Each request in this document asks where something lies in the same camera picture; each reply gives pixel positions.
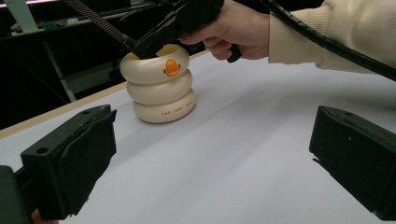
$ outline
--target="black bracket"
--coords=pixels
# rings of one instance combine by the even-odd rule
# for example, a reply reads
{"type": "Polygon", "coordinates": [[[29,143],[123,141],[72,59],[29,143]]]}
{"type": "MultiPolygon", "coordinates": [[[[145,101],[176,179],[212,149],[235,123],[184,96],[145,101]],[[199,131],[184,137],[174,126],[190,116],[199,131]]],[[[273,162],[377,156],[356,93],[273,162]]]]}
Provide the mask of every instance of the black bracket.
{"type": "Polygon", "coordinates": [[[32,223],[76,215],[116,153],[116,110],[101,105],[84,110],[21,154],[15,174],[0,166],[0,223],[32,223]]]}
{"type": "Polygon", "coordinates": [[[396,220],[396,134],[350,112],[320,106],[309,150],[364,207],[396,220]]]}

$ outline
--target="sleeve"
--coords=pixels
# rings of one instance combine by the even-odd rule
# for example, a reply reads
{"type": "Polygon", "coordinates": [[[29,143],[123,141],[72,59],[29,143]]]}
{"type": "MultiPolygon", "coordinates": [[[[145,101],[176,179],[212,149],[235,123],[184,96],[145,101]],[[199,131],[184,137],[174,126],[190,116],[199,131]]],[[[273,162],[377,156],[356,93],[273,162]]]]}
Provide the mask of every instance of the sleeve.
{"type": "MultiPolygon", "coordinates": [[[[396,67],[396,5],[393,0],[326,0],[292,14],[323,35],[396,67]]],[[[270,63],[314,63],[321,69],[372,73],[293,31],[275,15],[270,24],[270,63]]]]}

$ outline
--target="white table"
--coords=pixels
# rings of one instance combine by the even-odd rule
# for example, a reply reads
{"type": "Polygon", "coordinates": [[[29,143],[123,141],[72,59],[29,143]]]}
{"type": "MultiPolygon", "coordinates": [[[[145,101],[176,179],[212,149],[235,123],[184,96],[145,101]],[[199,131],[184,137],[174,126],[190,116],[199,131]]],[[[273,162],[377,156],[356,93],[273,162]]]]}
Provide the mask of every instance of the white table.
{"type": "Polygon", "coordinates": [[[312,161],[319,105],[355,113],[396,133],[396,83],[323,71],[313,64],[191,61],[195,108],[184,119],[139,120],[126,90],[0,140],[0,164],[77,112],[110,104],[118,153],[76,217],[62,223],[365,224],[370,214],[312,161]]]}

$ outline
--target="black cable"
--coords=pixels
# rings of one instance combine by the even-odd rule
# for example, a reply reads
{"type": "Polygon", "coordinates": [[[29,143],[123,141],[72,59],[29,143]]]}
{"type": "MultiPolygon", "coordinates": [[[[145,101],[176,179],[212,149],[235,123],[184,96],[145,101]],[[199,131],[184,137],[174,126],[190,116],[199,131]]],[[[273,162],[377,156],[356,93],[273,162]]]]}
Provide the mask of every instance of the black cable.
{"type": "Polygon", "coordinates": [[[357,52],[354,49],[350,49],[337,41],[330,39],[329,37],[322,35],[315,31],[307,24],[303,23],[285,8],[276,2],[276,0],[261,0],[261,2],[268,7],[280,20],[285,22],[292,29],[297,31],[299,34],[305,36],[312,42],[325,48],[326,50],[337,54],[338,56],[349,60],[361,67],[364,67],[372,72],[379,74],[380,76],[387,77],[393,81],[396,81],[396,69],[392,68],[384,63],[381,63],[375,59],[372,59],[364,54],[357,52]]]}

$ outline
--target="mounting hole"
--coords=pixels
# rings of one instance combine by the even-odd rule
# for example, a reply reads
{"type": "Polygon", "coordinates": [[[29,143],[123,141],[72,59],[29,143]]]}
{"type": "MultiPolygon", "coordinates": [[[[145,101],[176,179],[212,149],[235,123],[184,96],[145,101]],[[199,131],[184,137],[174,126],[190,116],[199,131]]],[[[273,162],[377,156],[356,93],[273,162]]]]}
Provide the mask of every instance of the mounting hole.
{"type": "Polygon", "coordinates": [[[37,153],[37,154],[44,154],[44,153],[46,153],[46,152],[48,152],[48,151],[49,151],[49,149],[47,149],[46,147],[41,147],[41,148],[39,148],[38,150],[36,150],[35,153],[37,153]]]}

